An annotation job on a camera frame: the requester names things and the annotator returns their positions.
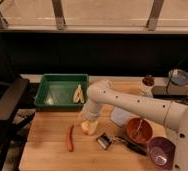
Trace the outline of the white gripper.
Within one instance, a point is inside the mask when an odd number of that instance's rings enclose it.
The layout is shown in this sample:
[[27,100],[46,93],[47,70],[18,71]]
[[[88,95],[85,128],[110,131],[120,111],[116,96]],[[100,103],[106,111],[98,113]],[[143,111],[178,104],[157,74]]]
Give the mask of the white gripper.
[[98,115],[83,115],[82,123],[87,121],[90,127],[93,129],[93,134],[94,134],[98,126],[98,118],[99,118]]

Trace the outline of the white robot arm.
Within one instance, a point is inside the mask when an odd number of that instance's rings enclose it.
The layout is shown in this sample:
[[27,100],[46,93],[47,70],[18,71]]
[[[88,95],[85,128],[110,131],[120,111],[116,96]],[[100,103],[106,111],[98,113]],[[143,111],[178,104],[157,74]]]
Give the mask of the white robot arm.
[[86,120],[99,118],[103,104],[122,108],[161,124],[176,132],[176,141],[155,137],[147,144],[147,154],[162,170],[188,171],[188,106],[174,101],[125,94],[101,80],[87,88],[87,101],[82,113]]

